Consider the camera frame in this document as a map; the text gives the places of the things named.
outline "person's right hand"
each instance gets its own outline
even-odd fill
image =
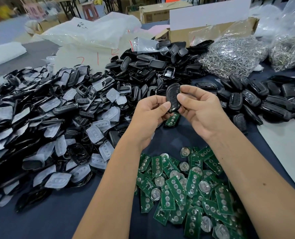
[[[232,125],[216,95],[191,85],[181,85],[180,89],[184,94],[177,95],[181,104],[178,112],[205,141],[208,142],[214,135]]]

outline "person's right arm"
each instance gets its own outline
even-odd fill
[[[212,148],[260,239],[295,238],[295,189],[229,120],[214,94],[189,85],[181,92],[179,112]]]

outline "dark blue tablecloth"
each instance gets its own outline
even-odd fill
[[[23,67],[29,66],[27,54],[26,58],[21,57]],[[0,75],[3,75],[5,69],[11,69],[12,62],[8,62],[0,66]],[[254,72],[250,78],[253,80],[265,80],[274,74],[274,71],[265,66],[265,70],[261,73]],[[295,76],[295,69],[279,72],[287,76]],[[214,80],[214,76],[206,76],[202,80]],[[253,124],[248,125],[247,138],[261,152],[261,154],[273,165],[273,167],[285,178],[294,188],[295,183],[286,173],[277,157],[274,155],[268,144]],[[180,159],[180,149],[186,146],[204,147],[206,143],[194,132],[191,125],[181,118],[179,125],[174,129],[165,130],[159,128],[155,132],[155,136],[146,148],[145,152],[149,155],[159,155],[168,153],[169,155]],[[64,189],[54,191],[52,195],[40,205],[20,214],[14,212],[14,205],[19,197],[16,195],[5,206],[0,208],[0,239],[71,239],[91,198],[98,187],[100,177],[96,176],[89,184],[82,188]],[[148,214],[141,214],[139,207],[139,197],[134,196],[133,209],[130,226],[130,239],[178,239],[183,238],[182,227],[174,227],[171,223],[167,223],[164,227],[153,219],[156,205]],[[249,226],[250,238],[257,238],[253,228]]]

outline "hand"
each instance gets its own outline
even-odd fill
[[[143,150],[150,144],[157,126],[169,119],[170,114],[167,112],[170,107],[171,103],[166,101],[165,96],[150,96],[140,100],[125,135]]]
[[[206,142],[231,124],[216,95],[196,86],[181,85],[180,89],[185,94],[177,95],[178,111]]]

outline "person's left hand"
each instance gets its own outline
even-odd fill
[[[166,101],[165,96],[149,96],[140,100],[124,135],[130,136],[143,150],[150,144],[157,126],[169,119],[170,114],[167,112],[170,107],[171,103]]]

